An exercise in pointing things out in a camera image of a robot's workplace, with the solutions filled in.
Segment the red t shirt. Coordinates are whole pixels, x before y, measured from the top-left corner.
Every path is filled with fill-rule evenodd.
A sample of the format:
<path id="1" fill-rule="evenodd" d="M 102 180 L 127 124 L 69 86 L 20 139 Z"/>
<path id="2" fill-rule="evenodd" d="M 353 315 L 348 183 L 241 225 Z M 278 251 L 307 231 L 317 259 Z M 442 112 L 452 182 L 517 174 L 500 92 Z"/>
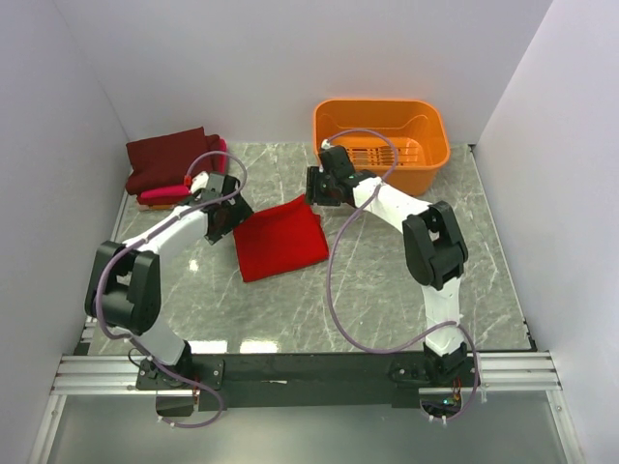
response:
<path id="1" fill-rule="evenodd" d="M 245 283 L 301 270 L 329 257 L 321 216 L 302 195 L 253 214 L 233 236 Z"/>

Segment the orange plastic basket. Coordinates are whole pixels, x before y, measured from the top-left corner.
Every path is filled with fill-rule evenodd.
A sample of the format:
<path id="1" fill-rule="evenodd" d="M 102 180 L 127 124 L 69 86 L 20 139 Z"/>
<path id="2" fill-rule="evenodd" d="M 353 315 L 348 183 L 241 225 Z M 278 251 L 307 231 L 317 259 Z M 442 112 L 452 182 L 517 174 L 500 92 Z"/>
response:
<path id="1" fill-rule="evenodd" d="M 327 100 L 313 111 L 313 146 L 323 140 L 346 148 L 359 170 L 384 175 L 411 196 L 423 195 L 450 158 L 440 113 L 424 101 Z"/>

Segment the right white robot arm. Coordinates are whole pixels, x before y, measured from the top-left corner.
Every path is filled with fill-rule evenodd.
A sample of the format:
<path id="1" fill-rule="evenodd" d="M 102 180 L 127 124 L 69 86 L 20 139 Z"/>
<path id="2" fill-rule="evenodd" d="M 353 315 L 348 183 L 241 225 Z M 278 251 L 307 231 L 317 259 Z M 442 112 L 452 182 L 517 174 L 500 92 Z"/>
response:
<path id="1" fill-rule="evenodd" d="M 319 158 L 319 167 L 308 168 L 307 202 L 354 208 L 335 237 L 327 264 L 326 298 L 336 327 L 350 344 L 372 354 L 392 354 L 422 340 L 427 380 L 449 384 L 468 365 L 467 349 L 473 345 L 460 324 L 459 288 L 468 249 L 452 207 L 414 198 L 372 172 L 356 169 L 342 146 L 325 145 Z M 422 287 L 427 329 L 397 348 L 362 345 L 346 332 L 335 311 L 331 283 L 336 252 L 347 228 L 363 212 L 401 234 L 407 270 Z"/>

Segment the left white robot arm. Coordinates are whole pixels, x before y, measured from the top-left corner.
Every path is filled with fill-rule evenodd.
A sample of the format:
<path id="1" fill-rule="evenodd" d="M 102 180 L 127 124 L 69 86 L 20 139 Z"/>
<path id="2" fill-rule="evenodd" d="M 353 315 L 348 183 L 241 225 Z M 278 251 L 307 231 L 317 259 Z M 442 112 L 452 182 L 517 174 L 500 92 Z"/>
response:
<path id="1" fill-rule="evenodd" d="M 200 239 L 215 244 L 249 219 L 253 210 L 241 195 L 244 184 L 230 175 L 201 173 L 166 218 L 122 243 L 106 241 L 97 248 L 86 314 L 110 338 L 130 340 L 173 389 L 197 381 L 199 371 L 189 343 L 161 317 L 162 265 Z"/>

